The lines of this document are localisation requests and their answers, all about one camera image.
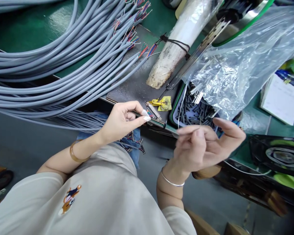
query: right hand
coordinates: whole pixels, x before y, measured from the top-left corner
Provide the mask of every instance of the right hand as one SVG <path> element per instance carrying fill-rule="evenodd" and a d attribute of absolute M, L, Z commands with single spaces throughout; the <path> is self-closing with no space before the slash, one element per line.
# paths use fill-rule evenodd
<path fill-rule="evenodd" d="M 214 118 L 224 134 L 219 139 L 210 126 L 186 126 L 177 130 L 179 138 L 174 150 L 174 161 L 184 172 L 194 172 L 227 159 L 245 140 L 245 133 L 233 122 Z"/>

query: notebook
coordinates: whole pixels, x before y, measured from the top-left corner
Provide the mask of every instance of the notebook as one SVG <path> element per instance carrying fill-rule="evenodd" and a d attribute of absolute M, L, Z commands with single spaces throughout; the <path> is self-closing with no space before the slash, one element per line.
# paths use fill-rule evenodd
<path fill-rule="evenodd" d="M 262 90 L 260 107 L 282 122 L 294 125 L 294 86 L 273 74 Z"/>

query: floor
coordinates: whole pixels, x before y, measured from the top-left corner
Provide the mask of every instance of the floor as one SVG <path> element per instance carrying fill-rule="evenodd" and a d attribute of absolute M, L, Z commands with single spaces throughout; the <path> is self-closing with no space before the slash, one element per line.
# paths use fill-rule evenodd
<path fill-rule="evenodd" d="M 13 184 L 34 174 L 53 154 L 69 146 L 76 131 L 45 127 L 0 114 L 0 165 L 15 174 L 12 184 L 0 192 L 4 196 Z M 173 157 L 175 140 L 142 128 L 146 150 L 140 156 L 138 177 L 156 199 L 156 179 L 166 163 Z M 228 191 L 213 179 L 195 180 L 190 177 L 184 187 L 183 202 L 207 221 L 217 232 L 224 233 L 227 222 L 242 226 L 248 200 Z M 251 231 L 255 219 L 255 235 L 293 234 L 294 214 L 283 219 L 254 203 L 251 204 L 246 228 Z"/>

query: plastic tray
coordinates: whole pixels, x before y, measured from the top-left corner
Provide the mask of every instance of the plastic tray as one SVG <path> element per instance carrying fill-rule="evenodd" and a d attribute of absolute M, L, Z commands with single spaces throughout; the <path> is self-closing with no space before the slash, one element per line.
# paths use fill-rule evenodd
<path fill-rule="evenodd" d="M 213 130 L 216 131 L 217 127 L 213 124 L 212 118 L 207 117 L 208 114 L 212 111 L 214 111 L 213 107 L 211 105 L 208 105 L 203 99 L 199 102 L 199 104 L 194 105 L 191 102 L 191 99 L 193 98 L 187 98 L 188 91 L 186 91 L 185 99 L 184 99 L 184 116 L 181 115 L 180 120 L 178 120 L 178 113 L 180 112 L 180 104 L 183 99 L 183 95 L 185 92 L 185 89 L 187 89 L 188 86 L 185 84 L 182 85 L 181 90 L 177 96 L 177 99 L 173 105 L 173 109 L 170 114 L 170 121 L 172 124 L 174 124 L 176 127 L 184 127 L 187 125 L 208 125 L 211 126 Z"/>

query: forearm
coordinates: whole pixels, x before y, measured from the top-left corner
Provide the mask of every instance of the forearm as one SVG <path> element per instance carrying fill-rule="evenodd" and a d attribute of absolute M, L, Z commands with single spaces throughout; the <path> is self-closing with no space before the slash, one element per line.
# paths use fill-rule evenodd
<path fill-rule="evenodd" d="M 174 159 L 168 161 L 162 172 L 174 184 L 183 184 L 190 175 L 190 173 L 183 172 Z M 182 202 L 183 186 L 176 187 L 171 185 L 163 178 L 161 172 L 158 176 L 156 191 L 158 205 L 161 210 L 168 206 L 176 206 L 184 209 Z"/>
<path fill-rule="evenodd" d="M 100 149 L 104 143 L 98 134 L 94 134 L 87 139 L 77 142 L 73 146 L 74 155 L 80 159 L 84 160 L 92 155 L 95 151 Z M 81 163 L 74 161 L 70 155 L 70 147 L 58 152 L 49 158 L 37 171 L 41 172 L 57 172 L 64 180 L 66 180 L 66 175 L 72 173 Z"/>

